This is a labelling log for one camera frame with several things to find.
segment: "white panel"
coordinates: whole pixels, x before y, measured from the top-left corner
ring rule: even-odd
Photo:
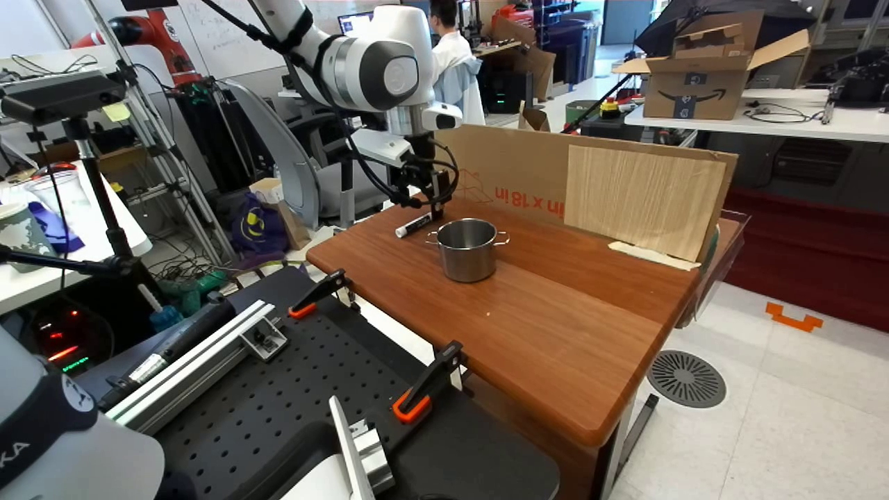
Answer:
[[[0,58],[10,53],[60,50],[60,39],[34,0],[6,0],[0,14]]]

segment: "wooden board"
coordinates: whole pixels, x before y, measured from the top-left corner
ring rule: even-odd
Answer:
[[[452,150],[461,168],[458,197],[483,200],[538,222],[565,222],[569,147],[617,150],[645,155],[647,161],[716,161],[727,171],[734,153],[667,147],[645,141],[617,141],[573,134],[505,130],[505,128],[456,128],[436,140]]]
[[[730,173],[716,158],[573,144],[565,222],[697,261],[724,204]]]
[[[538,426],[587,447],[605,446],[697,272],[611,254],[601,236],[458,197],[442,222],[480,216],[512,246],[498,247],[488,282],[452,283],[426,233],[391,236],[417,214],[390,209],[369,216],[312,247],[308,261],[344,271],[360,298],[436,347],[461,343],[469,372]]]

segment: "wooden table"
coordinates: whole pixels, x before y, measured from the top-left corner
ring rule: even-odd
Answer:
[[[461,343],[467,368],[515,404],[508,414],[522,414],[519,428],[552,434],[530,440],[574,466],[565,469],[565,497],[579,489],[590,496],[583,483],[592,483],[595,466],[573,462],[595,462],[609,446],[684,307],[694,303],[701,272],[620,255],[609,240],[573,229],[452,200],[447,221],[483,216],[508,232],[512,246],[498,247],[488,282],[451,283],[426,233],[394,240],[391,232],[415,216],[383,211],[308,251],[308,261],[342,268],[359,294],[436,347]]]

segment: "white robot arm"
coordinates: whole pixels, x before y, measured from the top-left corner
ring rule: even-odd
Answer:
[[[317,29],[302,0],[249,0],[267,34],[204,0],[248,36],[298,68],[298,86],[317,103],[348,112],[386,112],[390,134],[423,136],[456,128],[461,112],[433,103],[433,53],[420,8],[377,7],[360,36]]]

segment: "cardboard box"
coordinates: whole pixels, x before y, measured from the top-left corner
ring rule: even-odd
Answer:
[[[808,50],[808,30],[755,50],[761,14],[692,23],[670,58],[633,58],[613,72],[647,75],[645,118],[734,119],[754,71]]]
[[[552,93],[556,53],[536,47],[536,30],[522,23],[498,19],[488,26],[488,39],[519,41],[524,47],[483,55],[483,65],[515,68],[527,78],[530,98],[545,103]]]
[[[505,128],[436,140],[461,168],[458,197],[684,261],[701,258],[737,165],[712,150]]]
[[[549,115],[536,108],[536,105],[527,105],[522,103],[522,112],[519,112],[519,128],[522,130],[549,130]]]

